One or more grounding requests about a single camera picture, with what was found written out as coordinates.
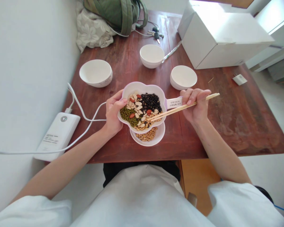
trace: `white cable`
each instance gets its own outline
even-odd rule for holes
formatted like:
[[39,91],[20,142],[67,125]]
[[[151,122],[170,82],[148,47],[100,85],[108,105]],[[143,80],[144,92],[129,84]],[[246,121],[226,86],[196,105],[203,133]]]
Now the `white cable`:
[[77,96],[76,96],[76,94],[75,94],[75,92],[74,92],[72,86],[71,86],[69,83],[67,83],[67,85],[68,85],[68,88],[70,89],[70,93],[72,93],[73,98],[76,100],[76,103],[78,104],[79,109],[81,110],[82,116],[83,116],[83,118],[84,118],[85,120],[87,120],[87,121],[106,121],[106,120],[94,120],[94,118],[93,118],[92,120],[88,119],[88,118],[85,116],[85,114],[84,114],[84,111],[83,111],[83,109],[82,109],[82,106],[80,105],[80,103],[79,103],[79,101],[78,101],[78,99],[77,99]]
[[75,99],[74,99],[74,95],[73,95],[73,94],[72,94],[72,97],[73,97],[73,101],[72,101],[72,104],[70,104],[69,109],[71,109],[71,108],[73,107],[73,104],[74,104],[74,102],[75,102]]
[[108,25],[108,27],[110,27],[110,29],[113,30],[116,34],[118,34],[118,35],[120,35],[120,36],[123,36],[123,37],[128,37],[128,36],[121,35],[120,33],[116,32],[111,26]]
[[68,87],[70,88],[70,92],[72,93],[74,99],[76,100],[76,102],[77,102],[77,104],[78,104],[78,106],[79,106],[79,108],[80,108],[80,110],[81,110],[81,112],[82,112],[82,115],[84,116],[84,119],[87,120],[87,121],[90,121],[90,124],[89,124],[89,126],[87,127],[87,129],[85,130],[85,132],[83,132],[83,134],[82,134],[81,136],[79,136],[74,142],[72,142],[72,143],[71,143],[70,145],[68,145],[66,148],[63,148],[63,149],[61,149],[61,150],[57,150],[57,151],[42,151],[42,152],[12,152],[12,153],[6,152],[6,151],[0,151],[0,154],[53,154],[53,153],[59,153],[59,152],[62,152],[62,151],[65,151],[65,150],[69,149],[69,148],[72,147],[79,139],[81,139],[82,136],[84,136],[84,135],[87,133],[87,131],[89,130],[89,128],[90,128],[90,126],[92,125],[92,122],[93,122],[93,121],[106,121],[106,120],[94,120],[95,117],[96,117],[96,115],[97,115],[97,113],[98,113],[98,111],[99,111],[99,109],[100,109],[100,107],[101,107],[102,105],[106,104],[106,102],[102,103],[102,104],[98,107],[98,109],[97,109],[97,111],[95,112],[95,115],[94,115],[94,117],[92,118],[92,120],[89,120],[88,118],[85,117],[85,114],[84,114],[84,112],[83,112],[83,109],[82,109],[82,107],[81,107],[81,105],[80,105],[80,103],[79,103],[79,101],[78,101],[78,99],[77,99],[77,97],[76,97],[76,94],[75,94],[73,88],[71,87],[71,85],[70,85],[69,83],[67,83],[67,84],[68,84]]
[[142,33],[138,32],[137,30],[135,30],[135,32],[137,32],[137,33],[139,33],[139,34],[141,34],[141,35],[143,35],[143,36],[148,36],[148,37],[153,36],[153,35],[144,35],[144,34],[142,34]]
[[154,22],[148,21],[148,23],[151,23],[151,24],[153,24],[154,26],[156,26],[157,28],[159,28],[159,26],[158,26],[156,23],[154,23]]

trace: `wooden table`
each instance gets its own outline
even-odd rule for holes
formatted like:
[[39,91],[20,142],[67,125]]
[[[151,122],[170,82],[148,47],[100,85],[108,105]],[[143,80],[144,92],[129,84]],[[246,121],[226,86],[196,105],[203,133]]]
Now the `wooden table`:
[[[169,53],[180,41],[177,33],[180,19],[180,15],[149,11],[149,20],[158,24],[160,33],[165,36],[160,44],[165,53]],[[146,34],[152,27],[153,25],[149,23],[143,33]],[[142,65],[139,56],[140,48],[146,44],[158,45],[153,38],[132,32],[127,38],[114,36],[113,44],[106,48],[84,50],[71,85],[87,118],[91,119],[99,104],[132,81],[160,86],[167,99],[179,96],[180,91],[170,85],[169,75],[178,65],[193,68],[185,50],[180,46],[158,68],[148,69]],[[81,66],[93,59],[105,60],[112,67],[113,80],[105,88],[89,86],[79,77]],[[213,93],[221,94],[209,101],[208,117],[238,156],[284,153],[284,134],[245,65],[202,69],[195,72],[198,82],[193,88],[210,89]],[[238,86],[232,80],[235,73],[242,74],[248,82]],[[71,101],[72,97],[68,93],[63,110]],[[77,104],[74,104],[72,114],[81,116],[81,120],[71,142],[80,136],[89,124],[82,118]],[[101,108],[96,117],[96,119],[103,118],[105,118],[105,107]],[[94,122],[79,142],[101,129],[103,125],[104,122]],[[207,158],[196,132],[181,112],[168,116],[165,126],[165,136],[159,144],[143,147],[132,139],[129,128],[124,125],[123,129],[108,141],[89,163]]]

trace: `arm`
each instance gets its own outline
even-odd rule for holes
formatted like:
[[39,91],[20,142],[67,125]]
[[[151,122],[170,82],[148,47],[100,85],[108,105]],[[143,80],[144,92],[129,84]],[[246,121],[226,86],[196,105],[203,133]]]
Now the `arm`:
[[223,180],[236,183],[250,183],[244,166],[235,152],[222,139],[212,123],[207,118],[208,101],[206,97],[210,90],[188,89],[181,91],[183,105],[198,104],[183,110],[186,119],[196,130],[204,149],[215,170]]
[[43,195],[49,199],[57,195],[94,154],[122,129],[123,124],[118,120],[117,114],[127,104],[127,99],[118,101],[121,95],[122,90],[106,101],[106,124],[100,131],[37,173],[11,203],[27,195]]

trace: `chopsticks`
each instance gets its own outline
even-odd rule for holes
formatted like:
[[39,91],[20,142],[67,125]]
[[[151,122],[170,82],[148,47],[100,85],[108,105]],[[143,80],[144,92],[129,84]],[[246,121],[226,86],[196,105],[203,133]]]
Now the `chopsticks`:
[[[219,96],[219,95],[220,95],[220,93],[214,93],[214,94],[212,94],[212,95],[207,96],[207,97],[206,97],[206,100],[209,100],[209,99],[211,99],[211,98],[217,97],[217,96]],[[186,109],[186,108],[188,108],[188,107],[195,106],[196,104],[197,104],[197,102],[194,102],[192,105],[189,105],[189,106],[188,106],[188,105],[183,105],[183,106],[177,107],[177,108],[172,109],[172,110],[169,110],[169,111],[167,111],[167,112],[165,112],[165,113],[162,113],[162,114],[156,115],[156,116],[154,116],[154,117],[152,117],[152,118],[149,118],[149,120],[150,120],[151,122],[152,122],[152,121],[155,121],[155,120],[158,120],[158,119],[163,118],[163,117],[165,117],[165,116],[171,115],[171,114],[176,113],[176,112],[179,112],[179,111],[181,111],[181,110],[184,110],[184,109]]]

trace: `hand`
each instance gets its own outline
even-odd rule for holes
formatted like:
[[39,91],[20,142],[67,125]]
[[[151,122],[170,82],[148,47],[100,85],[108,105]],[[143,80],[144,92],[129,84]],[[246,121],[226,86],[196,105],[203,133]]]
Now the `hand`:
[[185,118],[191,123],[200,123],[207,119],[208,100],[206,97],[211,94],[210,90],[187,89],[182,90],[182,105],[191,105],[197,101],[197,105],[183,110]]
[[113,136],[117,134],[123,127],[123,123],[119,121],[117,115],[120,109],[127,104],[127,99],[121,99],[123,90],[118,91],[114,96],[106,101],[106,124],[105,128],[109,134]]

